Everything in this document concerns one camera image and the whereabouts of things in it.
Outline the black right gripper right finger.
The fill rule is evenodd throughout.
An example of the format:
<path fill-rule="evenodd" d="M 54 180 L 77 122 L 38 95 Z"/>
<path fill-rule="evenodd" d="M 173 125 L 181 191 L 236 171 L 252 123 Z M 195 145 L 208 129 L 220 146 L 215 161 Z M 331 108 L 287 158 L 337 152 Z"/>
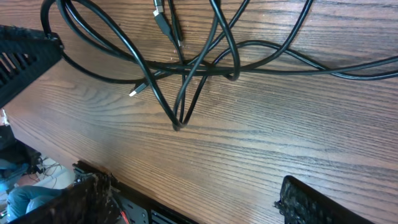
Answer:
<path fill-rule="evenodd" d="M 372 224 L 291 175 L 284 177 L 274 206 L 285 223 Z"/>

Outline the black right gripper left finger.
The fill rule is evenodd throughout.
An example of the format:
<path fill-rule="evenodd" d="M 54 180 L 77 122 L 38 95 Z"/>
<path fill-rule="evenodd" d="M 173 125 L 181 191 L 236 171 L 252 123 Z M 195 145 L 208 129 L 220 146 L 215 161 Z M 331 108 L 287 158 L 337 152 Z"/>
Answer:
<path fill-rule="evenodd" d="M 116 223 L 120 209 L 113 200 L 110 178 L 86 175 L 61 196 L 10 223 Z"/>

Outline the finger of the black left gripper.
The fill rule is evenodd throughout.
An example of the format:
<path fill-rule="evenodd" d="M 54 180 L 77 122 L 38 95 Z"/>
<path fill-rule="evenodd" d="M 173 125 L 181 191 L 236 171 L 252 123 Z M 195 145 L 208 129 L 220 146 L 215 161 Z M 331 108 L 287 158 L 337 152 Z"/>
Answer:
<path fill-rule="evenodd" d="M 56 33 L 1 26 L 1 107 L 62 59 Z"/>

